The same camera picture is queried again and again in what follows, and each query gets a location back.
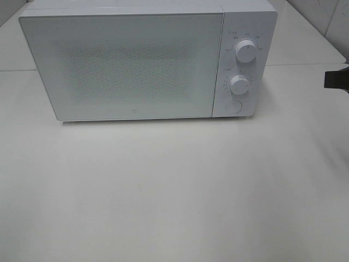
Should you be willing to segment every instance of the perforated mesh screen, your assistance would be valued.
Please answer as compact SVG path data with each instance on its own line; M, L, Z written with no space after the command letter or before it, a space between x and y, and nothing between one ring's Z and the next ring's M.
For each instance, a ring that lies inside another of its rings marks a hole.
M23 19L62 120L210 116L221 14Z

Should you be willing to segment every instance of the round button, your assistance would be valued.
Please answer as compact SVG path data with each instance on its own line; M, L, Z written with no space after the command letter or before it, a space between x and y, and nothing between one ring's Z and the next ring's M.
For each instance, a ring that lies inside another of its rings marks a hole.
M250 89L251 85L246 77L243 75L237 75L228 82L228 87L233 94L239 96L246 93Z
M257 53L257 44L250 39L241 40L235 46L237 60L242 63L249 63L255 59Z
M225 110L229 114L237 114L242 109L242 103L240 101L231 101L225 106Z

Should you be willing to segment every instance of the timer knob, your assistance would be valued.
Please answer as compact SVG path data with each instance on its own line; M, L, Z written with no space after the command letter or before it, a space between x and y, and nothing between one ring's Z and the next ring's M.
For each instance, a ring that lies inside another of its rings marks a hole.
M241 95L246 93L251 85L250 82L247 80L246 77L243 75L237 75L234 76L229 82L228 87L230 88L231 92L236 95Z
M244 39L235 45L235 55L242 63L249 63L255 59L257 44L252 39Z

